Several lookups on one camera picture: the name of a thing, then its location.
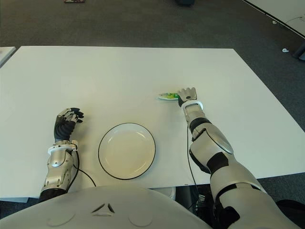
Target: silver arm segment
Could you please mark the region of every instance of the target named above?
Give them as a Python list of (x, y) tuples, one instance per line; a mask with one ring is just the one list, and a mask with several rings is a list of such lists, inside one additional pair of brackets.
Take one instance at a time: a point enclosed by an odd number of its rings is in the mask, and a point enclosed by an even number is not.
[(51, 155), (48, 160), (48, 173), (41, 192), (50, 189), (67, 190), (71, 181), (71, 169), (73, 167), (72, 151), (77, 150), (77, 141), (58, 141), (49, 148)]
[(236, 161), (230, 143), (205, 117), (194, 91), (179, 92), (179, 105), (193, 136), (190, 156), (202, 171), (211, 174), (217, 221), (230, 229), (299, 228), (279, 210), (252, 173)]

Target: robot forearm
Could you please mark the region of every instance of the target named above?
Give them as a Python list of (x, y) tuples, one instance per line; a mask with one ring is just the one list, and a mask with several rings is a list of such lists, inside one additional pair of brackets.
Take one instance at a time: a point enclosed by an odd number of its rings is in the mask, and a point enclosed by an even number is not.
[(193, 136), (190, 156), (202, 171), (211, 174), (214, 215), (222, 228), (299, 228), (236, 161), (228, 140), (205, 117), (195, 89), (182, 89), (178, 95)]
[(69, 141), (58, 141), (49, 148), (48, 173), (41, 189), (40, 202), (67, 193), (74, 164), (71, 154), (76, 149), (76, 141), (72, 141), (72, 144)]

